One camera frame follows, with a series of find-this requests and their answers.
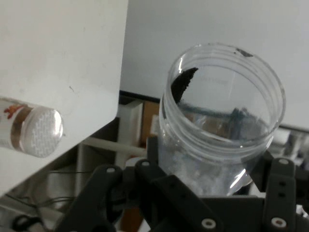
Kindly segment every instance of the white panel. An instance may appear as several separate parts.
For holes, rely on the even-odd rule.
[[[181,52],[233,44],[267,61],[281,79],[283,123],[309,129],[308,8],[307,0],[130,0],[121,89],[161,97]]]
[[[127,105],[119,105],[117,116],[120,118],[118,139],[119,144],[139,146],[142,123],[143,103],[133,101]],[[117,152],[115,165],[125,168],[126,161],[134,153]]]
[[[2,0],[0,95],[58,109],[65,137],[38,159],[0,149],[0,195],[116,116],[127,0]]]

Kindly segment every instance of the jar rim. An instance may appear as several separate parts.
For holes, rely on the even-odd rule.
[[[279,116],[278,116],[278,120],[274,123],[273,127],[271,128],[271,130],[269,130],[267,133],[257,136],[254,139],[250,139],[250,140],[233,140],[233,139],[226,139],[224,137],[212,134],[210,132],[207,132],[205,130],[203,130],[202,132],[200,132],[200,135],[202,135],[202,138],[205,139],[214,139],[214,144],[219,145],[221,142],[228,142],[230,144],[234,144],[233,147],[239,149],[239,147],[252,147],[252,146],[256,146],[258,144],[261,144],[265,141],[265,138],[269,137],[271,134],[273,134],[274,130],[276,130],[278,128],[278,126],[280,125],[280,123],[283,120],[283,116],[284,116],[284,112],[285,112],[285,107],[286,107],[286,99],[285,99],[285,92],[284,92],[284,88],[283,85],[280,81],[280,79],[278,78],[278,76],[276,75],[276,73],[274,72],[274,70],[265,62],[263,61],[261,58],[259,58],[259,56],[257,55],[252,55],[251,52],[247,52],[246,50],[236,47],[236,46],[232,46],[232,45],[226,45],[223,43],[208,43],[208,44],[198,44],[195,46],[192,46],[191,48],[187,49],[185,52],[183,52],[180,56],[177,57],[177,59],[173,62],[173,65],[169,71],[169,77],[168,77],[168,82],[167,82],[167,86],[165,89],[165,95],[168,97],[168,99],[172,100],[169,101],[170,102],[170,107],[173,109],[173,111],[175,111],[175,113],[173,114],[173,116],[177,117],[177,119],[179,120],[179,122],[181,122],[182,125],[186,125],[187,127],[190,127],[191,129],[195,129],[198,131],[201,131],[199,127],[197,127],[194,123],[192,123],[191,121],[189,121],[181,112],[181,110],[178,108],[177,103],[174,101],[173,99],[173,95],[171,92],[171,84],[175,78],[175,76],[173,76],[172,74],[172,69],[173,67],[175,67],[175,65],[179,62],[179,60],[186,55],[188,52],[190,52],[193,49],[196,48],[212,48],[213,50],[215,50],[216,48],[221,48],[223,50],[226,50],[227,52],[229,52],[229,50],[235,49],[237,51],[239,51],[241,53],[241,55],[244,56],[244,58],[246,58],[246,56],[250,56],[253,57],[259,62],[256,63],[254,61],[250,61],[250,63],[252,63],[253,65],[255,65],[256,67],[258,66],[262,66],[262,68],[266,69],[267,71],[269,71],[269,73],[271,74],[270,78],[273,78],[273,80],[275,80],[276,84],[279,87],[280,90],[280,94],[281,94],[281,99],[282,99],[282,106],[281,106],[281,111],[279,112]],[[237,58],[242,58],[241,55],[239,54],[235,54],[235,52],[232,54],[235,55],[235,57]]]

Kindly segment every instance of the bottle label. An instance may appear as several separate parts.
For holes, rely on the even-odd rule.
[[[0,99],[0,146],[14,149],[11,141],[12,126],[25,105]]]

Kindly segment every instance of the white perforated cap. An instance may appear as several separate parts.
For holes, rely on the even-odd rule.
[[[44,158],[54,152],[63,133],[60,113],[46,107],[36,107],[23,123],[20,147],[23,152]]]

